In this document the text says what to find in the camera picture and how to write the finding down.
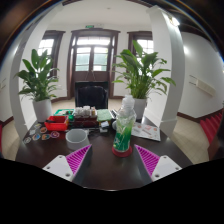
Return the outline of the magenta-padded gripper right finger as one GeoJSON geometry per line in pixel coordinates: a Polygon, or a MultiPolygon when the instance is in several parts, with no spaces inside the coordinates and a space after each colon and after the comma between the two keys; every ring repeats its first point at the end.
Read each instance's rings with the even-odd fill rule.
{"type": "Polygon", "coordinates": [[[158,156],[139,145],[134,145],[133,155],[145,185],[181,170],[169,156],[158,156]]]}

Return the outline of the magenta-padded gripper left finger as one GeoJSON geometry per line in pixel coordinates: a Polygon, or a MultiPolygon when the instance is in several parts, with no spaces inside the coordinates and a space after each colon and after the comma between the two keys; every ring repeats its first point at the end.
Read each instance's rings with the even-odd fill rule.
{"type": "Polygon", "coordinates": [[[85,169],[90,163],[91,157],[92,145],[87,145],[67,156],[58,155],[44,167],[44,170],[81,185],[85,176],[85,169]]]}

